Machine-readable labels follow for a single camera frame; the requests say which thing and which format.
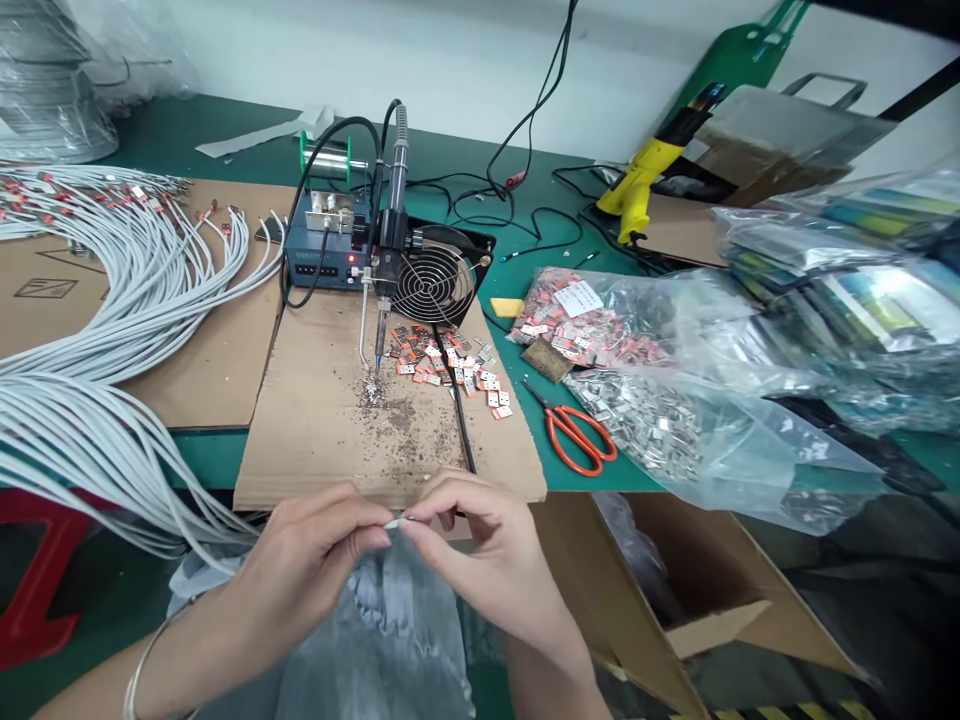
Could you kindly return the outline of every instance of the orange scissors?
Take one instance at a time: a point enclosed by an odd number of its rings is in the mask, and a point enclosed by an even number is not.
[[[613,443],[613,440],[610,438],[610,433],[608,433],[603,425],[598,423],[592,417],[586,413],[582,413],[579,410],[576,410],[567,405],[554,405],[553,403],[547,402],[543,396],[540,395],[536,390],[530,387],[530,383],[526,380],[522,381],[527,390],[543,405],[544,414],[546,415],[547,421],[547,435],[550,436],[550,444],[553,445],[553,449],[557,451],[557,455],[560,456],[560,459],[566,463],[574,472],[578,472],[581,475],[586,477],[596,477],[601,472],[603,472],[603,462],[610,462],[611,460],[617,459],[617,446]],[[583,434],[583,431],[578,428],[573,419],[570,417],[578,417],[584,422],[586,422],[590,427],[596,430],[600,434],[600,438],[607,445],[606,452],[602,451],[592,442],[587,439],[587,436]],[[557,439],[557,430],[560,430],[564,435],[573,440],[581,450],[583,450],[590,460],[593,461],[593,467],[590,469],[581,467],[577,465],[573,460],[570,459],[570,456],[564,451],[560,446],[560,441]]]

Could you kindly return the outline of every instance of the cardboard sheet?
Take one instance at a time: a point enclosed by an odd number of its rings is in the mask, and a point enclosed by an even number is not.
[[[384,358],[385,406],[367,407],[357,353],[361,302],[359,292],[318,292],[301,310],[284,312],[237,480],[235,510],[266,510],[342,480],[403,508],[438,466],[466,466],[450,389],[400,377],[396,360]],[[367,321],[372,363],[373,298]],[[409,327],[410,321],[394,314],[390,328],[398,325]],[[492,343],[477,303],[460,332],[473,344],[474,337]],[[502,367],[498,362],[494,370]],[[514,398],[509,378],[502,372],[498,377]],[[461,397],[478,472],[528,501],[541,500],[547,486],[519,403],[512,403],[512,417],[495,420],[485,393]]]
[[[726,267],[727,262],[714,246],[711,207],[692,200],[650,195],[650,225],[647,239],[640,241],[640,247],[698,265]]]
[[[271,207],[278,213],[285,210],[291,193],[290,188],[274,185],[198,180],[186,212],[192,216],[216,198],[221,207],[230,203],[246,210],[255,228],[257,216],[269,215]],[[213,217],[214,222],[227,219],[225,210]],[[219,263],[223,250],[218,243],[209,245]],[[263,243],[252,243],[238,279],[256,267],[264,249]],[[61,238],[0,243],[0,357],[81,330],[108,290],[100,263],[72,255]],[[180,352],[123,389],[146,403],[170,428],[249,425],[279,308],[279,288],[268,282],[215,309]]]

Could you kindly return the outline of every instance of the white label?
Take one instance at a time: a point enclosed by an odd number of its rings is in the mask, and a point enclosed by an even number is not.
[[[557,290],[553,299],[563,306],[567,315],[577,317],[591,310],[603,307],[603,301],[586,280],[568,285],[563,290]]]
[[[710,149],[710,146],[707,145],[703,140],[698,140],[694,138],[687,146],[683,149],[682,156],[685,157],[690,162],[696,162],[703,157],[704,153]]]

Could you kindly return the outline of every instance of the red stool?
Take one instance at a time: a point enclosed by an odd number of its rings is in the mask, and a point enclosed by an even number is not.
[[[73,492],[98,510],[113,507],[85,490]],[[70,558],[94,521],[24,490],[0,490],[0,523],[27,522],[42,522],[47,531],[10,606],[0,616],[0,672],[59,652],[80,622],[80,613],[47,620],[47,612]]]

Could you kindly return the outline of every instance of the red wire terminal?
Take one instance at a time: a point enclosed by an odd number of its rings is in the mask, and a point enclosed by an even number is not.
[[[522,183],[526,177],[527,177],[527,171],[521,170],[513,177],[507,178],[507,187],[516,187],[517,185]]]

